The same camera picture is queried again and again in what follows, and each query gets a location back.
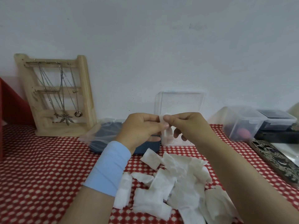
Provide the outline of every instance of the phone case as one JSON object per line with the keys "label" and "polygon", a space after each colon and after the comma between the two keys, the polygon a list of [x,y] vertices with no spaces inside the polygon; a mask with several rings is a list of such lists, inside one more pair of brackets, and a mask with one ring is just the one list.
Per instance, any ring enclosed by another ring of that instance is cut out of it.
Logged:
{"label": "phone case", "polygon": [[299,167],[267,141],[251,140],[250,147],[257,152],[288,184],[299,187]]}

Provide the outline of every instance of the red patterned tablecloth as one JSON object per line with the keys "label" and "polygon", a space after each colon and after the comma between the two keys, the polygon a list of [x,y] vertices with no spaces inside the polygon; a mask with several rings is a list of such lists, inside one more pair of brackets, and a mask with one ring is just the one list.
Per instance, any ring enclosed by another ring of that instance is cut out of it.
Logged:
{"label": "red patterned tablecloth", "polygon": [[[248,160],[267,181],[299,210],[299,189],[283,181],[246,143],[231,142],[220,125],[212,125],[216,134]],[[58,223],[98,155],[72,137],[37,137],[34,128],[22,125],[4,126],[5,159],[0,163],[0,223]],[[161,147],[163,152],[205,159],[193,147]],[[141,156],[132,156],[125,171],[153,174],[142,163]],[[208,164],[213,183],[220,184]],[[151,215],[134,213],[134,190],[145,188],[133,179],[129,207],[113,209],[110,223],[183,223],[177,210],[166,222]]]}

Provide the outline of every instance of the pink ball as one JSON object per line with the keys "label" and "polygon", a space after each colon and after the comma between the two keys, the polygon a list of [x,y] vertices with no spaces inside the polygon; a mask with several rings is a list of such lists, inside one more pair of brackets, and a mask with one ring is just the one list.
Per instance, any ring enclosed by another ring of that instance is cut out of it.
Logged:
{"label": "pink ball", "polygon": [[251,139],[252,135],[251,133],[245,129],[245,128],[240,128],[237,130],[237,134],[242,137],[243,139]]}

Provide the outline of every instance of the hand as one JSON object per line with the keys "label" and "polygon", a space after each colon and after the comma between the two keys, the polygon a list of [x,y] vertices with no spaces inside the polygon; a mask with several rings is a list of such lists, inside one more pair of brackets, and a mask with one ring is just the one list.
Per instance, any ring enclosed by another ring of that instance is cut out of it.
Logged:
{"label": "hand", "polygon": [[163,119],[171,126],[176,127],[173,132],[175,138],[182,133],[182,140],[189,140],[196,147],[207,147],[220,140],[204,117],[198,112],[186,112],[172,116],[165,115]]}
{"label": "hand", "polygon": [[128,116],[115,141],[122,143],[133,154],[136,147],[146,141],[158,142],[161,131],[169,128],[168,123],[160,123],[159,116],[147,113],[134,113]]}

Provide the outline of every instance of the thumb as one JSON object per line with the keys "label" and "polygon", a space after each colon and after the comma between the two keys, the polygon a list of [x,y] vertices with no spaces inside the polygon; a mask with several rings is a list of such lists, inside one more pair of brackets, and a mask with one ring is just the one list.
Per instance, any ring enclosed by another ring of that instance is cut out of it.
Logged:
{"label": "thumb", "polygon": [[155,133],[158,133],[160,131],[163,131],[163,130],[166,130],[167,128],[169,128],[169,124],[164,122],[155,122],[154,124],[152,124],[150,127],[149,127],[149,132],[151,135],[155,134]]}
{"label": "thumb", "polygon": [[180,128],[183,124],[183,120],[171,115],[163,116],[163,120],[176,128]]}

